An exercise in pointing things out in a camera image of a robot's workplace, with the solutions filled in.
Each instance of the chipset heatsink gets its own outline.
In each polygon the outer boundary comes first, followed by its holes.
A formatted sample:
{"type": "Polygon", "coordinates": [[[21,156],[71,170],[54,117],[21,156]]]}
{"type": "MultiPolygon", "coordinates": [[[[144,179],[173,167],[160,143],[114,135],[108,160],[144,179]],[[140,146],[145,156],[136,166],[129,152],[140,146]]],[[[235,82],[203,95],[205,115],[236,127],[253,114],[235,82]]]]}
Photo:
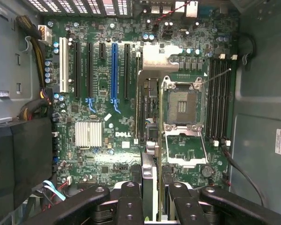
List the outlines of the chipset heatsink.
{"type": "Polygon", "coordinates": [[[75,123],[75,145],[81,148],[102,147],[102,122],[75,123]]]}

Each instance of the pcie slot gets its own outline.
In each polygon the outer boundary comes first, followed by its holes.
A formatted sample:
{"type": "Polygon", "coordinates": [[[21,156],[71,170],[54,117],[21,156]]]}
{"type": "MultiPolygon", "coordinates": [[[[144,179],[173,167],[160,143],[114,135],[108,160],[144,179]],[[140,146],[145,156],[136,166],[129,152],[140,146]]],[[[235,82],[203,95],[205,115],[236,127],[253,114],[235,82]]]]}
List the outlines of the pcie slot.
{"type": "Polygon", "coordinates": [[[94,58],[93,58],[93,45],[92,43],[87,44],[88,48],[88,57],[87,57],[87,74],[86,74],[86,86],[87,86],[87,95],[89,98],[93,98],[93,80],[94,80],[94,58]]]}
{"type": "Polygon", "coordinates": [[[99,59],[106,60],[106,45],[105,43],[99,43],[99,59]]]}
{"type": "Polygon", "coordinates": [[[121,113],[118,110],[118,44],[111,44],[111,103],[114,110],[121,113]]]}
{"type": "Polygon", "coordinates": [[[69,92],[69,49],[68,39],[59,38],[59,91],[69,92]]]}
{"type": "Polygon", "coordinates": [[[124,99],[129,100],[130,44],[125,44],[124,49],[124,99]]]}
{"type": "Polygon", "coordinates": [[[80,43],[74,43],[74,96],[81,98],[81,46],[80,43]]]}

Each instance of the capacitor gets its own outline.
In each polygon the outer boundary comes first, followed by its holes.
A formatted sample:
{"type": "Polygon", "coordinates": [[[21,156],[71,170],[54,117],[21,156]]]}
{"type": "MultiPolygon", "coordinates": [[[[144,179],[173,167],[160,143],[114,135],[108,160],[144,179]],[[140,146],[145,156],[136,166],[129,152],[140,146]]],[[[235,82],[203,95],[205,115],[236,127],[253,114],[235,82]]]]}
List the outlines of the capacitor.
{"type": "Polygon", "coordinates": [[[144,35],[142,36],[142,39],[143,39],[144,41],[148,41],[149,35],[148,35],[148,34],[144,34],[144,35]]]}
{"type": "Polygon", "coordinates": [[[52,82],[52,79],[50,79],[50,78],[45,79],[45,83],[51,83],[51,82],[52,82]]]}
{"type": "Polygon", "coordinates": [[[150,34],[150,35],[149,35],[149,40],[150,40],[150,41],[154,41],[154,39],[155,39],[154,35],[153,35],[153,34],[150,34]]]}
{"type": "Polygon", "coordinates": [[[52,122],[58,123],[59,122],[59,118],[58,117],[53,117],[52,118],[52,122]]]}
{"type": "Polygon", "coordinates": [[[69,42],[67,45],[68,45],[70,48],[74,48],[74,45],[73,45],[72,42],[69,42]]]}
{"type": "Polygon", "coordinates": [[[54,43],[53,43],[53,47],[54,47],[54,48],[58,48],[58,47],[59,47],[59,43],[58,43],[58,42],[54,42],[54,43]]]}
{"type": "Polygon", "coordinates": [[[59,49],[58,48],[54,48],[53,52],[54,52],[54,54],[58,54],[59,53],[59,49]]]}
{"type": "Polygon", "coordinates": [[[62,95],[60,95],[59,98],[58,98],[58,100],[59,100],[60,102],[63,102],[63,101],[65,100],[65,97],[63,97],[62,95]]]}
{"type": "Polygon", "coordinates": [[[200,55],[200,50],[199,49],[195,50],[195,55],[200,55]]]}
{"type": "Polygon", "coordinates": [[[53,64],[52,64],[51,61],[45,61],[45,66],[46,66],[46,67],[52,67],[53,64]]]}
{"type": "Polygon", "coordinates": [[[201,174],[205,178],[209,178],[214,174],[214,170],[210,165],[203,165],[201,167],[201,174]]]}
{"type": "Polygon", "coordinates": [[[83,176],[83,181],[84,181],[84,182],[86,182],[88,179],[89,179],[89,176],[88,176],[88,175],[84,175],[84,176],[83,176]]]}
{"type": "Polygon", "coordinates": [[[213,56],[212,52],[206,54],[207,57],[211,58],[213,56]]]}
{"type": "Polygon", "coordinates": [[[216,39],[217,42],[223,42],[223,40],[224,40],[224,38],[223,38],[222,36],[219,36],[219,37],[216,39]]]}
{"type": "Polygon", "coordinates": [[[59,98],[59,94],[55,93],[53,97],[54,97],[55,99],[58,99],[58,98],[59,98]]]}
{"type": "Polygon", "coordinates": [[[109,149],[109,150],[107,151],[107,153],[110,154],[110,155],[113,155],[113,154],[114,154],[114,149],[109,149]]]}
{"type": "Polygon", "coordinates": [[[72,33],[72,31],[71,31],[71,29],[70,29],[69,27],[66,27],[65,30],[66,30],[66,32],[67,32],[68,34],[72,33]]]}
{"type": "Polygon", "coordinates": [[[45,72],[51,73],[52,72],[52,68],[51,67],[45,67],[45,72]]]}
{"type": "Polygon", "coordinates": [[[52,77],[52,73],[45,73],[45,77],[46,77],[46,78],[52,77]]]}

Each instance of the black ram slot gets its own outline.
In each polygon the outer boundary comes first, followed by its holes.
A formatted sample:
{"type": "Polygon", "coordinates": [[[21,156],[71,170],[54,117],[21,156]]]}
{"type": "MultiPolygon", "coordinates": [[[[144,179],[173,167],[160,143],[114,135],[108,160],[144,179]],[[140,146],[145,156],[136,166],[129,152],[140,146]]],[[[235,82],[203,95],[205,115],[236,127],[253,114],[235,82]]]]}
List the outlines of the black ram slot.
{"type": "MultiPolygon", "coordinates": [[[[226,71],[228,68],[231,68],[230,60],[211,60],[209,78],[226,71]]],[[[231,72],[228,72],[208,84],[207,139],[227,137],[230,81],[231,72]]]]}
{"type": "Polygon", "coordinates": [[[106,60],[106,45],[105,43],[99,43],[99,59],[106,60]]]}
{"type": "Polygon", "coordinates": [[[81,46],[80,43],[74,43],[74,94],[76,98],[81,98],[81,46]]]}
{"type": "Polygon", "coordinates": [[[93,98],[93,80],[94,80],[94,57],[93,57],[93,44],[88,43],[88,61],[87,61],[87,74],[86,74],[86,86],[87,94],[89,98],[93,98]]]}
{"type": "Polygon", "coordinates": [[[129,100],[130,84],[130,44],[125,44],[124,53],[124,100],[129,100]]]}

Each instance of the metal bracket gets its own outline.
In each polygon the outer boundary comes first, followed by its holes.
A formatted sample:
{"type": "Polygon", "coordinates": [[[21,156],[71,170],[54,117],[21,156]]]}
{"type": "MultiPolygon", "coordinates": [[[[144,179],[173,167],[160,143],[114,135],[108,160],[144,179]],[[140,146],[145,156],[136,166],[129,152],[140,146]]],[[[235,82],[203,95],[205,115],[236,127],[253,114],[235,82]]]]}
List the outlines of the metal bracket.
{"type": "Polygon", "coordinates": [[[31,51],[32,51],[32,43],[30,42],[30,40],[31,40],[31,36],[26,36],[25,37],[25,41],[26,41],[26,49],[25,50],[23,50],[23,51],[21,51],[22,53],[25,53],[25,54],[28,54],[28,53],[30,53],[31,51]]]}

